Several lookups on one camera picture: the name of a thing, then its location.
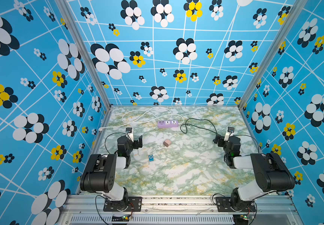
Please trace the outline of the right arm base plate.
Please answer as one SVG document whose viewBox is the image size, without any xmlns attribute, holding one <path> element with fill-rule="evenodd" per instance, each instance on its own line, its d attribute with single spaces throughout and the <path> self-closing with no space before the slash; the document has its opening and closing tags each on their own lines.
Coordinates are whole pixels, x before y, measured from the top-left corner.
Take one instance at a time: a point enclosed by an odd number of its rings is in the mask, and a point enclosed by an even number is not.
<svg viewBox="0 0 324 225">
<path fill-rule="evenodd" d="M 256 207 L 253 202 L 244 202 L 239 198 L 233 197 L 215 197 L 214 202 L 219 212 L 256 212 Z"/>
</svg>

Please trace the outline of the purple power strip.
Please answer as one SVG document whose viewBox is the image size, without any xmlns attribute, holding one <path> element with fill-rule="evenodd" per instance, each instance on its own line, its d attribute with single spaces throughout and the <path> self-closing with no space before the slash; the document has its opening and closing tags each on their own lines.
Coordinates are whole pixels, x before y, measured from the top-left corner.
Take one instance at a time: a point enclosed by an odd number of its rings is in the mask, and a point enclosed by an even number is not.
<svg viewBox="0 0 324 225">
<path fill-rule="evenodd" d="M 177 128 L 179 122 L 177 120 L 158 121 L 157 126 L 158 128 Z"/>
</svg>

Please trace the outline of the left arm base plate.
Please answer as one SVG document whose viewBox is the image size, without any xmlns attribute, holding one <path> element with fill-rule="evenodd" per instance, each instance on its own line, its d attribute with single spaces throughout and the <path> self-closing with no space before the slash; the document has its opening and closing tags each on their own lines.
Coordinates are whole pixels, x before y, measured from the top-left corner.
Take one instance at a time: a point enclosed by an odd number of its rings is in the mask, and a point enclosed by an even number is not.
<svg viewBox="0 0 324 225">
<path fill-rule="evenodd" d="M 104 212 L 140 212 L 142 206 L 142 197 L 132 196 L 123 198 L 121 201 L 106 200 Z"/>
</svg>

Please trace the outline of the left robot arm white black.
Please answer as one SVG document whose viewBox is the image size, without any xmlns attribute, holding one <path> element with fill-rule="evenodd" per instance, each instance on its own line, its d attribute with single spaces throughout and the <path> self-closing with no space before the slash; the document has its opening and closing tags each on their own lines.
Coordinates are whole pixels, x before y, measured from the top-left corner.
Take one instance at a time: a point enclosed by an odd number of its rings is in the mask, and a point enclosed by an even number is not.
<svg viewBox="0 0 324 225">
<path fill-rule="evenodd" d="M 116 170 L 128 169 L 131 153 L 143 147 L 142 136 L 132 141 L 129 135 L 118 138 L 116 154 L 92 154 L 81 176 L 80 189 L 105 198 L 104 211 L 133 211 L 141 197 L 130 197 L 125 187 L 115 182 Z"/>
</svg>

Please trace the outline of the pink usb charger cube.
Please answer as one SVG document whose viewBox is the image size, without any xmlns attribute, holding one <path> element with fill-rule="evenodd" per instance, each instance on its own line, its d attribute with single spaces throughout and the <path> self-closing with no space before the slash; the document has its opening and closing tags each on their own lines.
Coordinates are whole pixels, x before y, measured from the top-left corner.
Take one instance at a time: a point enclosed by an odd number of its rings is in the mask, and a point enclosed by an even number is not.
<svg viewBox="0 0 324 225">
<path fill-rule="evenodd" d="M 169 147 L 169 146 L 171 145 L 171 140 L 166 139 L 166 140 L 163 142 L 163 145 L 164 145 L 165 147 Z"/>
</svg>

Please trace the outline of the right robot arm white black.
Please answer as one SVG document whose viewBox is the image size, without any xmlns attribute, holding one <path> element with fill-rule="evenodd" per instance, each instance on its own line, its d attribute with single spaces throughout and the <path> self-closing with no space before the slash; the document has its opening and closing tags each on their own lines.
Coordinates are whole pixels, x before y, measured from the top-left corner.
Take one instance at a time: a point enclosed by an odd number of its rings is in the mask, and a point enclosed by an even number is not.
<svg viewBox="0 0 324 225">
<path fill-rule="evenodd" d="M 240 138 L 230 134 L 224 137 L 216 135 L 213 142 L 223 148 L 224 162 L 230 169 L 251 169 L 254 172 L 255 178 L 251 182 L 232 191 L 229 203 L 233 210 L 242 211 L 257 198 L 294 188 L 294 176 L 277 153 L 251 153 L 242 156 Z"/>
</svg>

